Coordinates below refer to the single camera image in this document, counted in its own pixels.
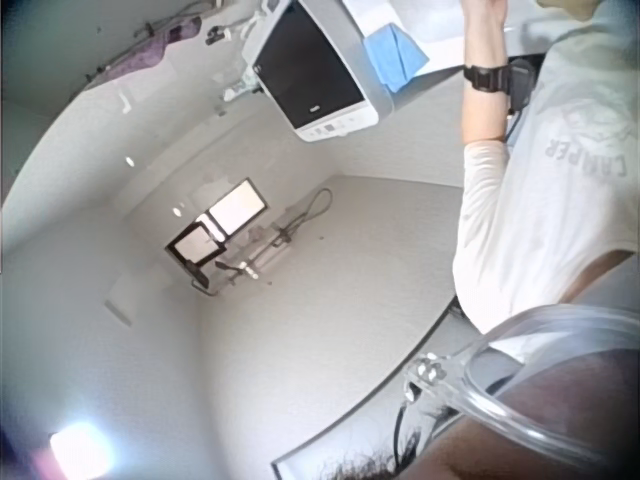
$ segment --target dark hair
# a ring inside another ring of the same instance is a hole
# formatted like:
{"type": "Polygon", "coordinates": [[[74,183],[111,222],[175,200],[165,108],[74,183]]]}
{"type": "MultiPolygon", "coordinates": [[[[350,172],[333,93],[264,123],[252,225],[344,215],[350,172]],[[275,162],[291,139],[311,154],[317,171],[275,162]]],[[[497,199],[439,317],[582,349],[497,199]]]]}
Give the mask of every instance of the dark hair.
{"type": "Polygon", "coordinates": [[[369,459],[364,465],[343,464],[324,480],[392,480],[404,472],[416,459],[420,432],[415,431],[407,439],[396,465],[393,455],[380,455],[369,459]]]}

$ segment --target watch strap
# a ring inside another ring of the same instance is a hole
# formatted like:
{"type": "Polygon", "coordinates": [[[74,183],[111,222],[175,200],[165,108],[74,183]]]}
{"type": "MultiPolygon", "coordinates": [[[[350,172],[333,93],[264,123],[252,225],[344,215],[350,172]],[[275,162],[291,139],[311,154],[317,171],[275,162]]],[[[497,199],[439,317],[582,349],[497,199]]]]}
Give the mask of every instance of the watch strap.
{"type": "Polygon", "coordinates": [[[464,67],[464,78],[471,82],[474,89],[481,92],[504,92],[507,95],[510,90],[509,65],[495,68],[478,66],[464,67]]]}

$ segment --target blue cloth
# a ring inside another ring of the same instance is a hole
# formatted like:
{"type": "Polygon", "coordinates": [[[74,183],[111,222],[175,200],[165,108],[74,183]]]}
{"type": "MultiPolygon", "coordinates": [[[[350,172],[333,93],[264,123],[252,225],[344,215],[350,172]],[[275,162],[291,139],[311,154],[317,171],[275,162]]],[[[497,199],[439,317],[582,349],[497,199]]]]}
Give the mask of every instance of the blue cloth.
{"type": "Polygon", "coordinates": [[[429,61],[416,42],[393,23],[366,37],[364,47],[378,78],[394,93],[429,61]]]}

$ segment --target white monitor frame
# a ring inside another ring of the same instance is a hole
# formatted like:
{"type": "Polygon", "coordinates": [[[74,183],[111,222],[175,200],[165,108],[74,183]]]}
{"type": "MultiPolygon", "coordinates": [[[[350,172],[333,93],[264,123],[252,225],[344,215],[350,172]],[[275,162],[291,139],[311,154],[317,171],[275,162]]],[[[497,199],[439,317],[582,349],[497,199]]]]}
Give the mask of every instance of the white monitor frame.
{"type": "MultiPolygon", "coordinates": [[[[274,11],[267,12],[267,16],[258,22],[250,33],[242,52],[250,68],[254,68],[271,32],[292,1],[294,0],[281,0],[274,11]]],[[[298,136],[307,142],[345,136],[374,126],[390,115],[393,112],[391,94],[378,79],[362,44],[360,30],[346,8],[339,0],[299,0],[299,3],[333,46],[360,89],[364,100],[298,129],[292,125],[298,136]]],[[[264,92],[272,97],[259,77],[258,81],[264,92]]]]}

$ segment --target clear plastic tube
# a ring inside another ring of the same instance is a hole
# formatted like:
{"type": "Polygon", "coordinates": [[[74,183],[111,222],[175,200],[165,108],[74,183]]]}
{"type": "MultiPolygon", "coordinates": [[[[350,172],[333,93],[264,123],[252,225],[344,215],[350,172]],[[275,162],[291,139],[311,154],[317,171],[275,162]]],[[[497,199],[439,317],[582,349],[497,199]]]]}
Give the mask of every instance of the clear plastic tube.
{"type": "Polygon", "coordinates": [[[582,355],[640,350],[640,319],[595,307],[540,307],[517,315],[458,353],[422,355],[405,368],[405,385],[413,383],[438,407],[455,408],[504,437],[564,463],[584,469],[608,466],[603,452],[571,437],[570,432],[554,431],[487,394],[472,367],[474,359],[488,350],[506,352],[521,365],[516,377],[531,378],[582,355]]]}

